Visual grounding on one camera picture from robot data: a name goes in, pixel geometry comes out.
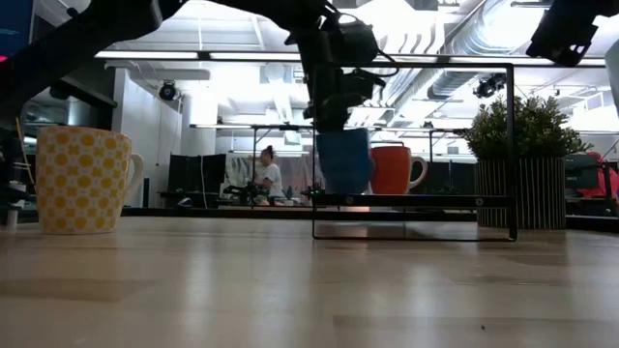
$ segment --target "blue cup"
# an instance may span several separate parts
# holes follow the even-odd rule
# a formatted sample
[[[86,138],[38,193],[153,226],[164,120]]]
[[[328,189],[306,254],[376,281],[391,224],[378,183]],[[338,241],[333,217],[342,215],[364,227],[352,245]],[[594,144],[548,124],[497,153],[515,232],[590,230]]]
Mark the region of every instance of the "blue cup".
[[[368,130],[325,132],[316,136],[327,193],[361,194],[371,179]]]

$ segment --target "mug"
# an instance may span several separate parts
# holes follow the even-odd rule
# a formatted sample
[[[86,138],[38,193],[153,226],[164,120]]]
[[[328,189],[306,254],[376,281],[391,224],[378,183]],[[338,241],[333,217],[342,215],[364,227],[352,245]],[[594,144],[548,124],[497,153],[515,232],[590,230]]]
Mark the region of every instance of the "mug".
[[[129,161],[134,164],[128,184]],[[93,234],[116,228],[139,187],[144,160],[126,135],[72,126],[39,130],[37,209],[45,234]]]
[[[375,147],[370,150],[374,160],[371,190],[375,194],[406,194],[417,187],[427,175],[427,162],[420,157],[411,157],[410,149],[402,146]],[[413,163],[422,165],[419,179],[410,182]]]
[[[361,194],[368,189],[372,169],[368,130],[320,133],[316,148],[327,193]]]

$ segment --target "security camera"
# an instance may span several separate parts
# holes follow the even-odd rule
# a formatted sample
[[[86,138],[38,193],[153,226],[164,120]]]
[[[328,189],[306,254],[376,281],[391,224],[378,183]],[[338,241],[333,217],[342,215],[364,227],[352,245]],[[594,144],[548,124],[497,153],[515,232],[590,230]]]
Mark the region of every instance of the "security camera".
[[[174,84],[174,81],[166,81],[163,83],[162,88],[159,90],[159,97],[163,101],[174,102],[179,98],[179,90],[176,89]]]

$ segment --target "table surface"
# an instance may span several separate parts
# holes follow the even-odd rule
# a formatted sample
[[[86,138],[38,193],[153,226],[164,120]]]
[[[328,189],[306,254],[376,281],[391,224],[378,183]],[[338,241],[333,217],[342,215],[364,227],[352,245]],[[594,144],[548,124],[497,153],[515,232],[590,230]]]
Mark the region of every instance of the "table surface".
[[[617,347],[619,240],[520,239],[317,242],[290,220],[124,217],[92,236],[22,225],[0,232],[1,346]]]

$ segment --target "yellow polka dot mug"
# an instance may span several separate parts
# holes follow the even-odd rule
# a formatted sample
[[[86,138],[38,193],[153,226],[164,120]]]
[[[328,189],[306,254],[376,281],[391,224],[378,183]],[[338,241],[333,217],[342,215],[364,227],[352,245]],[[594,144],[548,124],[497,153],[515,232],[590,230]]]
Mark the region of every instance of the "yellow polka dot mug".
[[[129,162],[134,171],[129,178]],[[124,134],[81,127],[45,127],[37,136],[37,208],[46,234],[112,232],[127,197],[144,175]]]

